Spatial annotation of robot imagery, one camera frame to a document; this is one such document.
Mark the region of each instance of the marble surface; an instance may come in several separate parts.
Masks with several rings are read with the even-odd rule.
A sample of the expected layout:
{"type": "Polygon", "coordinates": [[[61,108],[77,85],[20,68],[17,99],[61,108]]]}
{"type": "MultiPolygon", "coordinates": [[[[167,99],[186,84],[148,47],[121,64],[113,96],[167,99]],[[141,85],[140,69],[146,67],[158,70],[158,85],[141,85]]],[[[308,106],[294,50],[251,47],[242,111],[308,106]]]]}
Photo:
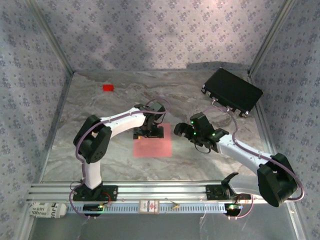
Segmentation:
{"type": "MultiPolygon", "coordinates": [[[[92,114],[109,117],[127,111],[135,104],[145,104],[164,97],[170,113],[164,118],[171,125],[172,157],[143,158],[133,156],[133,131],[113,137],[101,160],[104,181],[150,180],[222,180],[228,174],[253,174],[236,160],[212,152],[203,154],[184,137],[173,134],[177,123],[211,106],[200,91],[214,71],[111,71],[75,73],[62,111],[58,130],[45,169],[43,181],[79,180],[81,164],[75,157],[73,139],[86,118],[92,114]],[[114,92],[103,92],[103,84],[113,84],[114,92]]],[[[231,117],[219,110],[206,114],[215,128],[230,133],[235,130],[231,117]]],[[[262,150],[256,121],[250,114],[237,117],[237,139],[262,150]]]]}

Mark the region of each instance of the red pad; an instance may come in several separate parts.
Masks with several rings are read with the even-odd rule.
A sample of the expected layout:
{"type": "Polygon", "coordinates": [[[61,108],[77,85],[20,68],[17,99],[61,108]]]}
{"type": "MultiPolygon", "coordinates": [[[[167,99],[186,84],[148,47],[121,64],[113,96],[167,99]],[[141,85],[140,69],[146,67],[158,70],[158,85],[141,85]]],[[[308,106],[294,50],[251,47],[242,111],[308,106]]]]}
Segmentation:
{"type": "Polygon", "coordinates": [[[145,138],[133,140],[133,156],[135,158],[172,157],[171,126],[162,123],[164,138],[145,138]]]}
{"type": "Polygon", "coordinates": [[[104,84],[102,87],[103,91],[105,92],[113,92],[113,90],[115,89],[114,86],[112,84],[104,84]]]}

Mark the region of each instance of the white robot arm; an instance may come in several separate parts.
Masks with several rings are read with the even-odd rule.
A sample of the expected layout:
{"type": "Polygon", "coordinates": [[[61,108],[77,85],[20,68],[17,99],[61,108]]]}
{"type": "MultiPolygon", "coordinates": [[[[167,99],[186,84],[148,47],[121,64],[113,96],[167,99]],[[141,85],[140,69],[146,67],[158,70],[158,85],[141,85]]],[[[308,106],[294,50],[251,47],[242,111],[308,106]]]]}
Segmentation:
{"type": "MultiPolygon", "coordinates": [[[[227,131],[214,129],[202,112],[193,115],[190,123],[178,123],[174,134],[184,134],[195,146],[204,146],[232,157],[257,175],[243,176],[237,172],[230,174],[221,182],[222,192],[226,197],[238,194],[260,195],[270,205],[279,207],[298,189],[295,181],[297,177],[283,154],[273,156],[235,140],[227,131]]],[[[207,193],[208,199],[210,195],[214,195],[210,189],[207,189],[207,193]]]]}
{"type": "Polygon", "coordinates": [[[100,159],[106,154],[109,141],[115,135],[133,129],[133,138],[164,137],[163,127],[158,127],[155,123],[161,117],[159,113],[165,113],[165,108],[156,102],[150,107],[138,104],[126,112],[110,117],[98,118],[92,115],[87,118],[73,140],[73,144],[78,147],[78,153],[85,159],[83,181],[87,188],[94,190],[102,184],[100,159]],[[81,137],[94,125],[97,127],[79,144],[81,137]]]}
{"type": "MultiPolygon", "coordinates": [[[[105,155],[110,139],[132,128],[135,137],[163,138],[163,128],[158,127],[155,122],[161,117],[159,112],[166,112],[159,103],[151,107],[139,104],[115,116],[88,117],[73,141],[78,153],[85,159],[84,184],[83,189],[80,190],[86,192],[88,199],[94,200],[102,192],[100,159],[105,155]]],[[[284,155],[277,153],[272,156],[239,141],[235,142],[233,136],[227,131],[221,128],[214,129],[202,112],[193,115],[190,122],[191,125],[184,122],[178,123],[174,134],[177,136],[184,134],[197,146],[204,146],[209,150],[230,156],[257,175],[242,176],[232,173],[226,177],[219,189],[216,189],[226,199],[239,194],[261,195],[267,203],[278,207],[298,189],[292,174],[288,174],[288,171],[279,167],[279,165],[285,166],[293,172],[284,155]]],[[[215,189],[206,190],[208,200],[212,200],[212,196],[219,195],[214,191],[215,189]]]]}

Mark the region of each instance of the cable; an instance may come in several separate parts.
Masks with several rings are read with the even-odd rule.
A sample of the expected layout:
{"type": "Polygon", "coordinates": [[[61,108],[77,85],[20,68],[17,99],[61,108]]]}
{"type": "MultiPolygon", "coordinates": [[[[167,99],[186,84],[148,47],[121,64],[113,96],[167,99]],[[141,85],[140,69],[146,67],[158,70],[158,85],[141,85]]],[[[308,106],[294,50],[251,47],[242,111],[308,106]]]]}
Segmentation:
{"type": "Polygon", "coordinates": [[[267,157],[267,156],[263,156],[263,155],[259,155],[247,148],[245,148],[244,146],[240,145],[237,141],[236,141],[236,133],[238,131],[238,125],[237,125],[237,121],[235,119],[235,117],[230,113],[230,111],[227,109],[226,112],[230,115],[230,117],[232,118],[234,124],[235,124],[235,131],[233,132],[232,134],[232,141],[235,145],[237,145],[240,149],[246,151],[247,153],[251,154],[251,155],[254,155],[256,157],[259,157],[259,158],[262,158],[264,160],[267,160],[267,161],[270,161],[271,163],[277,165],[278,167],[282,168],[283,170],[285,170],[291,177],[293,177],[293,179],[296,181],[298,187],[301,189],[301,194],[300,196],[298,197],[291,197],[291,198],[288,198],[287,200],[290,200],[290,201],[299,201],[301,199],[304,198],[305,196],[305,188],[302,184],[302,182],[300,181],[300,179],[289,169],[287,168],[286,166],[284,166],[283,164],[277,162],[276,160],[273,160],[271,157],[267,157]]]}
{"type": "Polygon", "coordinates": [[[163,122],[164,119],[165,119],[165,116],[166,116],[166,114],[163,114],[162,119],[161,119],[161,122],[155,122],[154,124],[155,124],[155,125],[160,125],[160,124],[162,124],[162,122],[163,122]]]}
{"type": "Polygon", "coordinates": [[[103,192],[102,194],[104,194],[104,195],[107,195],[107,196],[108,196],[108,201],[107,201],[107,202],[105,202],[105,203],[102,203],[102,204],[100,204],[100,205],[105,205],[105,204],[110,203],[110,202],[111,202],[111,196],[109,195],[109,193],[107,193],[107,192],[103,192]]]}
{"type": "Polygon", "coordinates": [[[81,182],[80,182],[80,181],[72,181],[72,182],[70,183],[70,186],[69,186],[69,187],[70,187],[70,190],[72,190],[71,185],[74,184],[74,183],[80,184],[81,182]]]}
{"type": "Polygon", "coordinates": [[[241,214],[241,210],[242,210],[242,209],[240,209],[240,212],[239,212],[239,214],[237,216],[228,216],[228,218],[242,219],[242,218],[248,216],[248,214],[252,211],[253,208],[254,208],[254,196],[251,195],[251,205],[250,205],[249,210],[245,214],[239,216],[241,214]]]}
{"type": "Polygon", "coordinates": [[[81,169],[82,169],[82,182],[81,184],[75,186],[70,194],[69,194],[69,202],[70,202],[70,205],[72,207],[72,209],[81,217],[84,217],[84,218],[87,218],[89,219],[90,216],[86,216],[84,215],[83,213],[80,213],[74,206],[74,204],[72,203],[72,194],[76,191],[77,188],[80,188],[82,187],[84,184],[85,184],[85,180],[86,180],[86,171],[85,171],[85,159],[83,159],[80,155],[79,155],[79,148],[80,148],[80,145],[82,144],[82,142],[84,141],[84,139],[87,137],[88,134],[90,134],[96,127],[102,125],[102,124],[107,124],[107,123],[111,123],[113,121],[117,121],[117,120],[120,120],[120,119],[123,119],[125,117],[128,117],[128,116],[132,116],[132,115],[135,115],[135,114],[167,114],[169,112],[169,110],[171,109],[171,105],[170,105],[170,102],[167,101],[166,99],[162,98],[162,97],[158,97],[158,99],[162,99],[164,100],[165,102],[168,103],[168,110],[165,110],[165,111],[148,111],[148,110],[137,110],[137,111],[133,111],[133,112],[129,112],[129,113],[125,113],[123,115],[120,115],[120,116],[116,116],[114,118],[111,118],[111,119],[107,119],[107,120],[104,120],[104,121],[100,121],[98,122],[97,124],[93,125],[92,127],[90,127],[83,135],[82,137],[79,139],[79,142],[77,143],[76,147],[75,147],[75,157],[81,162],[81,169]]]}
{"type": "Polygon", "coordinates": [[[200,152],[200,153],[202,153],[202,154],[209,154],[209,153],[211,153],[211,148],[209,148],[209,151],[204,152],[204,151],[200,151],[200,150],[197,148],[197,145],[196,145],[196,144],[194,144],[194,147],[195,147],[195,149],[196,149],[198,152],[200,152]]]}
{"type": "Polygon", "coordinates": [[[236,204],[239,201],[240,195],[241,195],[241,193],[236,196],[236,200],[235,200],[234,204],[236,204]]]}

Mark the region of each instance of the floral pattern wall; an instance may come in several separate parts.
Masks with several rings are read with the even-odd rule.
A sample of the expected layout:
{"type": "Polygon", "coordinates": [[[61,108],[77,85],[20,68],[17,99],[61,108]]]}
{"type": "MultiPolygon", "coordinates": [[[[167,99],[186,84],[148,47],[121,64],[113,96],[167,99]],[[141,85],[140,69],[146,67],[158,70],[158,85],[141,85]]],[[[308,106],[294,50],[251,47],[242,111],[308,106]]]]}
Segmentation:
{"type": "Polygon", "coordinates": [[[0,239],[39,180],[68,75],[24,1],[0,1],[0,239]]]}
{"type": "Polygon", "coordinates": [[[246,70],[284,0],[42,0],[78,71],[246,70]]]}
{"type": "Polygon", "coordinates": [[[320,2],[299,0],[257,74],[277,150],[287,155],[306,188],[307,234],[320,239],[320,2]]]}

